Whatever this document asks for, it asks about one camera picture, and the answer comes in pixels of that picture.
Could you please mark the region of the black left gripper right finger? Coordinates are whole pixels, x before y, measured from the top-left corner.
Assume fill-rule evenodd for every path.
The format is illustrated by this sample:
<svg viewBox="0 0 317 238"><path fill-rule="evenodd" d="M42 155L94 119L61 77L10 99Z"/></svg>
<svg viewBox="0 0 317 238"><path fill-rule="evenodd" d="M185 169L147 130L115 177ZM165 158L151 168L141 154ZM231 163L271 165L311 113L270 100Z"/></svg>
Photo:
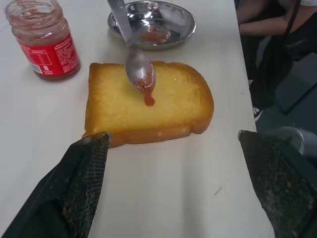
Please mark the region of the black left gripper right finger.
<svg viewBox="0 0 317 238"><path fill-rule="evenodd" d="M277 238L317 236L317 164L306 157L303 141L282 129L239 131L256 196Z"/></svg>

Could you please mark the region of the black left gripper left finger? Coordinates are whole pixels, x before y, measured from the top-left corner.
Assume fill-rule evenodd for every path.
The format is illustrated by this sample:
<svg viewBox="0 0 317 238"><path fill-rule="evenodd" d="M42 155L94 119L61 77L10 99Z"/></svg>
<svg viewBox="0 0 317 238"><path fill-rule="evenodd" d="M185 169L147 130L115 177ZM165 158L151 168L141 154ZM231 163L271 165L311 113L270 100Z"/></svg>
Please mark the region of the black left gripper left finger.
<svg viewBox="0 0 317 238"><path fill-rule="evenodd" d="M97 210L110 145L109 134L87 136L34 188L4 238L86 238Z"/></svg>

